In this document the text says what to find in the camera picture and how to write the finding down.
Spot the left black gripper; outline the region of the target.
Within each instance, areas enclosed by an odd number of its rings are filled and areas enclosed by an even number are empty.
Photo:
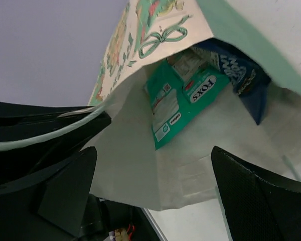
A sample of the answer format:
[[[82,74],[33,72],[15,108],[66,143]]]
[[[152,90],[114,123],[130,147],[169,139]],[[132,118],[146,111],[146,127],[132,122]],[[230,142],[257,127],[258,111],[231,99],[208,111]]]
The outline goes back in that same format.
[[[0,185],[57,164],[111,124],[106,112],[0,102]],[[90,193],[79,240],[160,240],[144,210]]]

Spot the green printed paper bag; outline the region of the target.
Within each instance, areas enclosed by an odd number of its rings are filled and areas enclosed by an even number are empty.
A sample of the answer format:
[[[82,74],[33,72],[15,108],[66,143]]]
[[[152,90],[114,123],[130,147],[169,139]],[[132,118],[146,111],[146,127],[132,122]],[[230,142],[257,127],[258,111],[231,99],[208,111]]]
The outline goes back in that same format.
[[[228,84],[156,150],[147,78],[215,37],[271,77],[256,125]],[[215,197],[214,146],[275,173],[301,175],[301,1],[0,1],[0,101],[90,105],[112,123],[88,145],[91,193],[156,211]]]

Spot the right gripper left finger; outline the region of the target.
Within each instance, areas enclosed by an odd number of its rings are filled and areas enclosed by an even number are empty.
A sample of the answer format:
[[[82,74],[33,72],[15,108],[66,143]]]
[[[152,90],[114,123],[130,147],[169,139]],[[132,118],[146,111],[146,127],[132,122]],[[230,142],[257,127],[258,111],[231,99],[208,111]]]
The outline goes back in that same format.
[[[0,185],[0,240],[79,240],[97,150]]]

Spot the blue green crisps packet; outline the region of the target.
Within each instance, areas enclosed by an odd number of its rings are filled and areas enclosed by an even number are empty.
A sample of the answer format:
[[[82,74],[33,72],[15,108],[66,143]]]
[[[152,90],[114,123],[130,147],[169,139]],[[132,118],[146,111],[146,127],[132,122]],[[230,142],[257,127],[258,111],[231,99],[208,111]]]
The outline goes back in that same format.
[[[267,88],[271,82],[265,71],[235,46],[218,39],[208,39],[191,49],[229,78],[233,92],[239,96],[255,123],[261,124],[266,110]]]

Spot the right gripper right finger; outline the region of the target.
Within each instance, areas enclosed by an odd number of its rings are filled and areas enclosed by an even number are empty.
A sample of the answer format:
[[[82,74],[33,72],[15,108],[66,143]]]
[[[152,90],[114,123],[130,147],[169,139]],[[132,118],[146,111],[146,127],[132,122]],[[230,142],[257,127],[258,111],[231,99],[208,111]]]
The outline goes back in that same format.
[[[301,240],[301,182],[218,146],[211,161],[233,240]]]

